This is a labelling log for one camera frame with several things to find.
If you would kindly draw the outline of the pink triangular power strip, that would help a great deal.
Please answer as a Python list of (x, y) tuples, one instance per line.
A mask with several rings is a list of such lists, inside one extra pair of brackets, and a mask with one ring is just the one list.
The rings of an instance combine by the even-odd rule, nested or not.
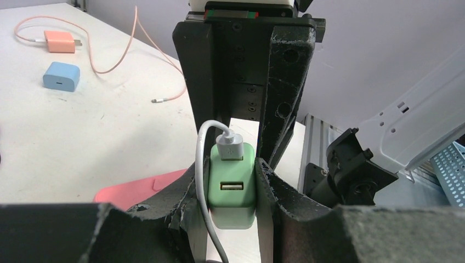
[(93, 198), (94, 203), (110, 203), (119, 210), (128, 210), (132, 206), (156, 195), (161, 190), (178, 180), (187, 169), (172, 171), (125, 182), (118, 185), (104, 187)]

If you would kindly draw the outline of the pink charger plug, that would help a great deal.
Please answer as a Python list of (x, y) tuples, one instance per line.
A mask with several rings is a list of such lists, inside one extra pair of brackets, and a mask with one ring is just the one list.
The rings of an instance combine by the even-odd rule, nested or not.
[(69, 32), (45, 30), (44, 37), (50, 53), (75, 53), (76, 47), (82, 46)]

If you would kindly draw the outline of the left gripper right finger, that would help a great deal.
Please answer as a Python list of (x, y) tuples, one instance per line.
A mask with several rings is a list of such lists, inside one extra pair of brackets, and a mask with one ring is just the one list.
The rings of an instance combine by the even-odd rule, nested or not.
[(464, 262), (464, 210), (327, 208), (255, 161), (262, 262)]

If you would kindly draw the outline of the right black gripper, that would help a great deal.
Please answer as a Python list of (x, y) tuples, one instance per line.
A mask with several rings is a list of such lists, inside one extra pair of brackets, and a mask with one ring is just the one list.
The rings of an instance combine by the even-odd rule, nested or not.
[(257, 156), (276, 168), (293, 135), (325, 19), (310, 1), (189, 1), (172, 34), (196, 130), (259, 121)]

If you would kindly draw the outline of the green charger plug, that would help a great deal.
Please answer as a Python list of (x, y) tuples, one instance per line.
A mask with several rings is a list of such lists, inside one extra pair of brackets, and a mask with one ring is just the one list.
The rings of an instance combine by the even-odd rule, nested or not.
[(215, 226), (245, 230), (253, 225), (256, 211), (255, 150), (243, 145), (241, 160), (222, 160), (217, 146), (210, 156), (207, 201)]

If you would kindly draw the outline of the blue charger plug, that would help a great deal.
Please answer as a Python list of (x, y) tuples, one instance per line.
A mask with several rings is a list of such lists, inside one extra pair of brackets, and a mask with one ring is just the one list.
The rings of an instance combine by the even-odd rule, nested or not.
[(54, 61), (43, 75), (43, 86), (47, 89), (75, 92), (80, 81), (80, 68), (73, 64)]

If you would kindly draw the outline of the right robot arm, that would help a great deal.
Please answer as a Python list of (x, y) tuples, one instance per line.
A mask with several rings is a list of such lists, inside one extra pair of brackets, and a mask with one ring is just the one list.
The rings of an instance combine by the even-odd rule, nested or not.
[(173, 31), (197, 128), (259, 123), (256, 156), (275, 168), (300, 105), (341, 134), (328, 176), (298, 190), (328, 207), (373, 203), (402, 170), (464, 134), (464, 1), (190, 1)]

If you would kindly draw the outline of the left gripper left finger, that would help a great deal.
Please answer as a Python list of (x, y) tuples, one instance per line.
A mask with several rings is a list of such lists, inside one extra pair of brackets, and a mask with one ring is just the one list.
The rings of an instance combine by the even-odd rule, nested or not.
[(1, 262), (205, 262), (194, 167), (133, 210), (2, 204)]

